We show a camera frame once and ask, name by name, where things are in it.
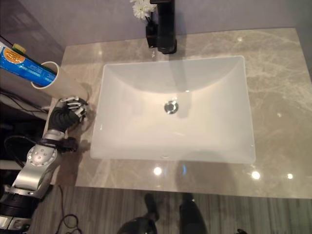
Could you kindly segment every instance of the sink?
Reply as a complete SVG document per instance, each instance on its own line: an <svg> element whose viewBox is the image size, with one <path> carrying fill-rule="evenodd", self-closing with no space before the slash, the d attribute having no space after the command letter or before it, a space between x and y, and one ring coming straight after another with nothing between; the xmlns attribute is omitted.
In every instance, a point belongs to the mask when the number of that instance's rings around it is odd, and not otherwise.
<svg viewBox="0 0 312 234"><path fill-rule="evenodd" d="M253 163L244 57L105 65L91 157Z"/></svg>

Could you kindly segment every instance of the toothpaste tube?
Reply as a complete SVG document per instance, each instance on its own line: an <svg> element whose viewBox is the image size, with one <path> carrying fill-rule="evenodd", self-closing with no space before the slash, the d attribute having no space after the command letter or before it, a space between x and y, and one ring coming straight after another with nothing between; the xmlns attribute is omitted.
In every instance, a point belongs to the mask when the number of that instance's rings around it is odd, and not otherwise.
<svg viewBox="0 0 312 234"><path fill-rule="evenodd" d="M35 62L7 48L1 42L0 67L40 86L49 85L56 77Z"/></svg>

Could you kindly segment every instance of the drain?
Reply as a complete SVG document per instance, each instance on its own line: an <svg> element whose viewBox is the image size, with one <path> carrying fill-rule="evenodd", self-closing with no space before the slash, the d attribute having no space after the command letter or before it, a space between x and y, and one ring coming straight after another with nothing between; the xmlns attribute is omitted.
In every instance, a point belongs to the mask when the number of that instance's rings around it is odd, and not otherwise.
<svg viewBox="0 0 312 234"><path fill-rule="evenodd" d="M177 101L168 101L164 106L165 112L169 115L174 114L178 111L179 105Z"/></svg>

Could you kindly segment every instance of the robotic arm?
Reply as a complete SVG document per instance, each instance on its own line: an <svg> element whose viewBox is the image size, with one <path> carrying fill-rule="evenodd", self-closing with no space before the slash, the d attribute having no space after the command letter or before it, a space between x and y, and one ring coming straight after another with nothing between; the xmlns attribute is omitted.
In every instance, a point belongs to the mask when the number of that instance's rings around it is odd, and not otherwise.
<svg viewBox="0 0 312 234"><path fill-rule="evenodd" d="M53 109L48 131L27 153L27 162L9 191L0 200L0 233L23 233L46 194L53 172L62 162L61 153L76 151L72 137L65 131L86 116L88 104L78 97L62 98Z"/></svg>

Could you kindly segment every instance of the white cylindrical container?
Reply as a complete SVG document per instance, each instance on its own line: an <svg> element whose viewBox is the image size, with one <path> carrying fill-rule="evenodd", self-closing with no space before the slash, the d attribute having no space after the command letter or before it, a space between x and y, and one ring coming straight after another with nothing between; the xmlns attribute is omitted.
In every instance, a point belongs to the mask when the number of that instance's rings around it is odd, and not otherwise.
<svg viewBox="0 0 312 234"><path fill-rule="evenodd" d="M35 89L39 89L56 99L66 98L69 96L78 96L85 101L88 100L89 97L86 89L83 88L82 85L72 77L68 76L67 73L55 62L48 61L42 63L42 65L55 71L57 76L52 83L44 87L40 87L31 82L31 85Z"/></svg>

